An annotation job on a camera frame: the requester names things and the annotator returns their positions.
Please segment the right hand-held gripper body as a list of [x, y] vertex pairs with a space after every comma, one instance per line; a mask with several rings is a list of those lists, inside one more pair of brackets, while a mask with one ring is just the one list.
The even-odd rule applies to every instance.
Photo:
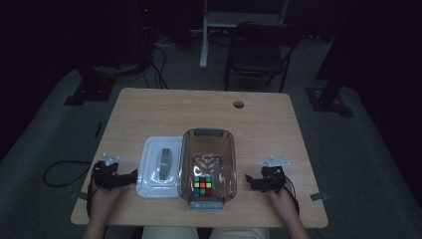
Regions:
[[284, 158], [270, 156], [267, 160], [261, 161], [260, 165], [262, 178], [257, 182], [257, 188], [260, 191], [273, 190], [279, 193], [281, 188], [286, 184], [286, 175], [284, 173], [284, 166], [291, 163]]

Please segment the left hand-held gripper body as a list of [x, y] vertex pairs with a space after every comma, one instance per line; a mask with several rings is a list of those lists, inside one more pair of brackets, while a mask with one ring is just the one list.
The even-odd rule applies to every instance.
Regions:
[[102, 160], [95, 163], [91, 177], [97, 186], [106, 190], [123, 186], [123, 177], [117, 173], [118, 162], [118, 156], [104, 153]]

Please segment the white box lid grey handle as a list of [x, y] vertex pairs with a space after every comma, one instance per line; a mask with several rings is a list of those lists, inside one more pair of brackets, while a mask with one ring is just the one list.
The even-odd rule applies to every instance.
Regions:
[[136, 192], [143, 198], [178, 197], [181, 136], [151, 136], [138, 167]]

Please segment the multicoloured puzzle cube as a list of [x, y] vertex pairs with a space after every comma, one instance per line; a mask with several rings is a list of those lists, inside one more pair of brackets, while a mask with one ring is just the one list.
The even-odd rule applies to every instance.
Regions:
[[210, 176], [195, 176], [192, 182], [192, 191], [195, 197], [211, 197], [213, 183]]

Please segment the clear plastic storage box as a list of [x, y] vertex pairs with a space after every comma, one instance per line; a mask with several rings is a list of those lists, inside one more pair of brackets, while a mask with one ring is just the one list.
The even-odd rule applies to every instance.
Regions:
[[[211, 197], [195, 197], [195, 176], [210, 176]], [[236, 156], [233, 135], [220, 128], [194, 128], [182, 139], [178, 193], [191, 210], [221, 211], [237, 193]]]

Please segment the person's left hand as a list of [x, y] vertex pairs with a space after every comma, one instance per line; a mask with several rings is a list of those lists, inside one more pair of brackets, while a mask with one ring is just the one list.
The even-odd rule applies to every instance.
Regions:
[[92, 182], [90, 219], [95, 222], [105, 222], [124, 193], [123, 187], [106, 190]]

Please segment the person's right hand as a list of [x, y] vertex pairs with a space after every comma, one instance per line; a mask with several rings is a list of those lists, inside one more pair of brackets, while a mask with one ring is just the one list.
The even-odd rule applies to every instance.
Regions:
[[267, 194], [276, 213], [284, 222], [293, 222], [299, 218], [296, 200], [293, 197], [293, 190], [289, 184], [283, 186], [278, 193], [272, 190], [268, 191]]

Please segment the person's right leg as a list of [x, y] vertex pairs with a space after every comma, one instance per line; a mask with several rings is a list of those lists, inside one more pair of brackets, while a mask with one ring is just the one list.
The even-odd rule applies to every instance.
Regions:
[[267, 228], [214, 228], [209, 239], [270, 239]]

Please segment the black folding chair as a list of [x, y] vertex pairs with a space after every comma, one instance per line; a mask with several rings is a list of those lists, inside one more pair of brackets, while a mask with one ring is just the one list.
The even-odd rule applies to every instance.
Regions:
[[281, 75], [281, 93], [290, 66], [291, 56], [303, 38], [300, 27], [292, 24], [243, 22], [230, 37], [223, 82], [229, 90], [231, 72], [239, 75], [268, 77]]

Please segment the black stand with base plate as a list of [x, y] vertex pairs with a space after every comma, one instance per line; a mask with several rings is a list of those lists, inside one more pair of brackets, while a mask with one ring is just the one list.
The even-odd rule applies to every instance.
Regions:
[[106, 76], [92, 67], [78, 67], [82, 78], [74, 94], [68, 96], [66, 106], [82, 106], [85, 102], [107, 102], [116, 77]]
[[353, 118], [354, 114], [340, 96], [340, 90], [344, 82], [349, 78], [349, 70], [346, 61], [342, 56], [342, 28], [347, 22], [350, 11], [355, 0], [347, 0], [346, 10], [340, 22], [339, 29], [333, 37], [330, 49], [328, 50], [322, 64], [317, 71], [316, 79], [325, 80], [323, 88], [306, 87], [306, 93], [317, 113], [336, 113], [343, 118]]

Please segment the white metal desk frame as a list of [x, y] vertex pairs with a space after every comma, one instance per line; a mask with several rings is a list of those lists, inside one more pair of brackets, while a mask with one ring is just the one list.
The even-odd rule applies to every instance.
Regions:
[[233, 11], [211, 11], [208, 9], [209, 0], [203, 0], [202, 14], [202, 46], [199, 68], [206, 69], [208, 61], [208, 30], [209, 28], [234, 28], [241, 22], [261, 21], [265, 23], [283, 23], [290, 0], [282, 0], [278, 14], [270, 13], [241, 13]]

